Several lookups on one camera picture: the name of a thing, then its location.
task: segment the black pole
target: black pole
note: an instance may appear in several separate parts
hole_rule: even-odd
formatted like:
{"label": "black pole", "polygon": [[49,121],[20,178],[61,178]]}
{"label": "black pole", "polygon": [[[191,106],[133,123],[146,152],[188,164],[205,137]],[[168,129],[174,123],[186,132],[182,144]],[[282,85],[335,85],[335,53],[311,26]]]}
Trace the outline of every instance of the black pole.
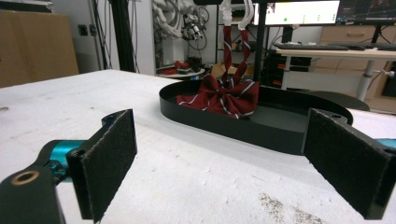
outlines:
{"label": "black pole", "polygon": [[254,74],[253,74],[253,81],[260,80],[260,73],[262,72],[262,47],[264,44],[264,30],[265,30],[265,16],[267,14],[267,4],[259,3],[259,28],[257,29],[257,48],[256,48],[256,55],[254,58]]}
{"label": "black pole", "polygon": [[109,2],[113,12],[120,70],[135,72],[132,36],[128,16],[128,0],[114,0]]}
{"label": "black pole", "polygon": [[381,25],[376,25],[375,31],[373,34],[373,38],[372,38],[372,43],[376,43],[376,40],[378,39],[380,34],[381,34]]}

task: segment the red object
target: red object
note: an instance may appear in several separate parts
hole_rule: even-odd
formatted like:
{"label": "red object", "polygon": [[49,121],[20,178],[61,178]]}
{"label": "red object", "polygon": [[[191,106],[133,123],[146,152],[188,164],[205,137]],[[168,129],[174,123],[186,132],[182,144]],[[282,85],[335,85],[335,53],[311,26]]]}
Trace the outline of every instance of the red object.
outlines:
{"label": "red object", "polygon": [[190,96],[177,96],[177,103],[187,107],[226,115],[230,118],[248,118],[253,114],[259,100],[259,82],[240,82],[247,69],[250,54],[248,33],[241,31],[244,61],[229,79],[231,66],[231,27],[224,26],[224,66],[225,72],[217,81],[210,74],[202,80],[198,93]]}
{"label": "red object", "polygon": [[188,68],[190,68],[190,66],[189,66],[188,63],[181,62],[181,61],[175,61],[175,62],[174,62],[174,65],[175,65],[176,68],[182,68],[182,69],[188,69]]}

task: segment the wooden drawer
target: wooden drawer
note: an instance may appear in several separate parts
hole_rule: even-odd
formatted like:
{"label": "wooden drawer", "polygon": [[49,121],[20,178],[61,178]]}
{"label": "wooden drawer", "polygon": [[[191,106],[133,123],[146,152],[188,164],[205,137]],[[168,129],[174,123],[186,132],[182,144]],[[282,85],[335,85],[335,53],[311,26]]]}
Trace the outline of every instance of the wooden drawer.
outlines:
{"label": "wooden drawer", "polygon": [[[325,26],[322,29],[320,44],[331,42],[371,42],[374,32],[374,26]],[[396,36],[396,27],[389,26],[383,29],[382,36],[389,42],[393,42]],[[387,41],[379,37],[377,42],[385,43]]]}

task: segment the white table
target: white table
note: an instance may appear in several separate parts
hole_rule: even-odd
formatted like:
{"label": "white table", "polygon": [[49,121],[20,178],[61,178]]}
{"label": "white table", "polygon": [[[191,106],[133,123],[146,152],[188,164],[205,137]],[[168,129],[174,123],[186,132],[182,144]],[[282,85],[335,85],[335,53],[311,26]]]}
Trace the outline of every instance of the white table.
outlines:
{"label": "white table", "polygon": [[[357,59],[357,60],[368,60],[364,74],[356,81],[356,77],[346,76],[346,79],[334,83],[329,77],[330,75],[313,74],[310,78],[329,78],[322,80],[325,85],[323,88],[330,87],[331,85],[338,85],[340,90],[344,88],[343,86],[349,85],[348,82],[352,82],[350,89],[355,89],[353,82],[359,82],[356,85],[357,98],[364,101],[364,97],[367,93],[367,89],[373,77],[373,68],[375,61],[396,61],[396,51],[384,51],[376,49],[366,49],[366,50],[296,50],[296,49],[277,49],[276,53],[286,56],[285,63],[285,77],[295,74],[298,79],[299,75],[307,75],[307,73],[299,73],[290,71],[291,57],[310,57],[310,58],[337,58],[337,59]],[[282,81],[282,90],[285,90],[288,86],[288,80],[285,78]]]}
{"label": "white table", "polygon": [[[158,92],[176,81],[107,70],[0,89],[0,180],[48,141],[88,139],[102,117],[132,108],[138,154],[103,224],[396,223],[395,194],[382,220],[365,221],[307,158],[165,118]],[[396,118],[352,113],[355,128],[396,138]],[[80,218],[72,183],[57,191],[67,223],[91,223]]]}

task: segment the black cable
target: black cable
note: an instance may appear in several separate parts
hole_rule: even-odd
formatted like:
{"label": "black cable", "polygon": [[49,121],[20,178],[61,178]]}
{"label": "black cable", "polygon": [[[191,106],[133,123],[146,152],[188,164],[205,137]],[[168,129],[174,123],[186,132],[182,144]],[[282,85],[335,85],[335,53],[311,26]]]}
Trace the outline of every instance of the black cable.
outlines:
{"label": "black cable", "polygon": [[204,44],[204,46],[203,47],[201,47],[201,48],[198,48],[198,43],[196,44],[197,45],[197,48],[195,48],[195,47],[193,47],[192,45],[191,45],[191,43],[190,43],[190,41],[187,41],[187,43],[189,43],[189,46],[192,48],[192,49],[195,49],[195,50],[202,50],[202,49],[205,49],[206,48],[206,46],[207,46],[207,37],[206,37],[206,34],[205,34],[205,31],[202,31],[202,34],[203,34],[203,36],[204,36],[204,40],[205,40],[205,44]]}
{"label": "black cable", "polygon": [[110,69],[112,69],[113,65],[111,64],[111,21],[110,21],[110,18],[111,18],[111,10],[110,10],[110,6],[108,6],[108,32],[110,33],[109,38],[108,38],[108,43],[109,43],[110,47],[108,47],[108,52],[107,52],[108,56],[107,57],[108,57],[108,60],[110,61]]}
{"label": "black cable", "polygon": [[99,19],[97,2],[95,0],[92,0],[92,10],[93,10],[93,16],[95,19],[95,24],[96,24],[96,27],[98,28],[97,29],[98,30],[98,38],[99,38],[99,44],[100,44],[100,49],[101,49],[101,53],[102,53],[103,67],[104,67],[104,69],[107,69],[106,50],[105,50],[105,45],[103,43],[103,37],[102,37],[103,29],[102,29],[102,24]]}
{"label": "black cable", "polygon": [[207,19],[206,19],[206,20],[205,20],[205,17],[204,17],[204,23],[207,23],[207,22],[209,21],[209,18],[210,18],[209,11],[207,11],[207,9],[204,8],[204,7],[198,7],[198,14],[199,14],[199,15],[200,15],[201,9],[203,9],[203,10],[206,11],[206,13],[207,13]]}
{"label": "black cable", "polygon": [[[136,10],[136,1],[134,0],[134,22],[137,23],[137,10]],[[137,43],[137,25],[134,27],[134,32],[135,32],[135,36],[136,36],[136,49],[134,50],[134,63],[135,63],[135,68],[137,73],[140,73],[140,68],[139,68],[139,64],[137,62],[137,47],[139,46]]]}
{"label": "black cable", "polygon": [[376,76],[372,79],[372,81],[370,82],[369,87],[367,87],[367,90],[370,90],[370,87],[373,85],[374,81],[375,81],[380,75],[381,75],[381,74],[378,73],[378,75],[376,75]]}

